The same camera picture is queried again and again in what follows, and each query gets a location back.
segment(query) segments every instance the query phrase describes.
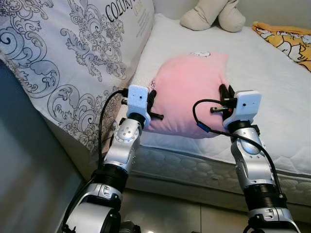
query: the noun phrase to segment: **pillowcase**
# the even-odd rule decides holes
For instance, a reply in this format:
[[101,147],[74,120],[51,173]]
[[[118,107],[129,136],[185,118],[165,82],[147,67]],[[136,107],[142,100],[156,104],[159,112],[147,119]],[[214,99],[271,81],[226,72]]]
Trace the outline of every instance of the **pillowcase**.
[[[45,118],[92,150],[105,101],[136,70],[153,1],[0,2],[0,59]],[[103,133],[119,106],[108,105]]]
[[[199,52],[174,57],[159,69],[150,84],[157,95],[152,112],[164,115],[164,119],[153,119],[145,131],[190,138],[215,137],[196,125],[192,107],[201,99],[220,100],[219,86],[225,79],[225,65],[228,56],[217,52]],[[212,129],[224,131],[222,114],[211,113],[215,103],[204,102],[196,107],[196,113],[203,123]]]

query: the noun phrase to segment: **tile floor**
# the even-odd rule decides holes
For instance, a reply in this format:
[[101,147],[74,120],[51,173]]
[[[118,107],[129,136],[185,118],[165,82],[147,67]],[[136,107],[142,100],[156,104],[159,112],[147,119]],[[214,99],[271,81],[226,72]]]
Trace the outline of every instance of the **tile floor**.
[[[124,192],[120,213],[142,233],[242,233],[247,224],[245,213],[134,190]],[[298,225],[311,233],[310,225]]]

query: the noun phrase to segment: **yellow blanket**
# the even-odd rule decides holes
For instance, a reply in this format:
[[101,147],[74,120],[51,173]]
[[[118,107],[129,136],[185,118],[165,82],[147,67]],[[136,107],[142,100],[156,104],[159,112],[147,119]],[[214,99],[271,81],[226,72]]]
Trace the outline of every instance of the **yellow blanket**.
[[253,30],[311,72],[311,30],[254,22]]

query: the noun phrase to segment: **plush toy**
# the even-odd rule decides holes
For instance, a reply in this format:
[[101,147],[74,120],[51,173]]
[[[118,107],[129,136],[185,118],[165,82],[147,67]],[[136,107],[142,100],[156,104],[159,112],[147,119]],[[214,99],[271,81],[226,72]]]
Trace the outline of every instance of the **plush toy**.
[[194,31],[211,27],[218,16],[220,26],[228,32],[238,32],[245,24],[245,17],[236,8],[239,0],[200,0],[194,9],[185,13],[180,24]]

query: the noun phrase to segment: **pink pillow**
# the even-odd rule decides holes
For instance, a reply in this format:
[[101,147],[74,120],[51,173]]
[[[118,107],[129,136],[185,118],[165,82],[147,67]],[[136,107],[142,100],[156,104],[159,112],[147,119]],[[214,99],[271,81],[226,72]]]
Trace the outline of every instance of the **pink pillow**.
[[[145,131],[190,138],[215,137],[196,125],[192,106],[201,99],[220,100],[219,86],[225,79],[228,56],[217,52],[191,53],[172,58],[159,69],[150,89],[157,92],[152,112],[164,115],[153,119]],[[215,103],[201,103],[196,108],[200,121],[212,129],[224,131],[222,114],[211,114]]]

